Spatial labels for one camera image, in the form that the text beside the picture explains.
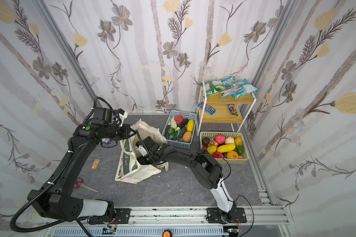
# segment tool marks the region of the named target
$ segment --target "wooden block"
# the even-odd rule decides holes
[[[91,169],[97,169],[99,166],[99,162],[100,162],[100,160],[94,160],[94,163],[92,164]]]

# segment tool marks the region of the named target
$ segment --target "marble floor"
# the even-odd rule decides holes
[[[168,117],[168,115],[130,115],[125,122],[133,125],[142,119],[162,131]],[[201,130],[231,132],[232,128],[230,124],[202,124]],[[199,136],[195,133],[190,150],[199,149]],[[88,157],[79,177],[84,179],[85,184],[99,192],[79,188],[73,191],[72,196],[110,200],[118,207],[216,206],[212,193],[198,183],[191,170],[176,163],[169,163],[168,171],[164,169],[160,174],[153,175],[138,184],[115,181],[120,153],[120,144],[107,149],[97,146]],[[100,159],[99,167],[91,169],[95,159]],[[227,164],[222,165],[223,174],[227,176],[229,167]],[[262,205],[249,161],[243,164],[231,164],[231,169],[230,177],[224,182],[231,197],[236,198],[242,194],[251,205]],[[248,203],[240,197],[237,205],[247,206]]]

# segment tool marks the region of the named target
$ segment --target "floral wallpaper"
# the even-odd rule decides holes
[[[0,236],[13,235],[11,217],[56,169],[89,113],[80,84],[33,3],[0,0]],[[34,209],[19,219],[26,227],[44,221]]]
[[[296,236],[356,236],[356,0],[299,1],[256,86],[247,132]]]
[[[46,0],[95,93],[133,113],[196,111],[200,82],[253,80],[281,0]]]

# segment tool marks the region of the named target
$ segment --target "green snack bag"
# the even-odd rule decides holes
[[[220,80],[212,81],[212,82],[205,82],[204,83],[204,90],[206,91],[207,97],[223,94],[225,92],[223,83]]]

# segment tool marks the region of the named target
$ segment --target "red bell pepper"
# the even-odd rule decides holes
[[[177,124],[180,124],[181,122],[183,122],[183,116],[178,115],[178,116],[174,117],[174,120]]]

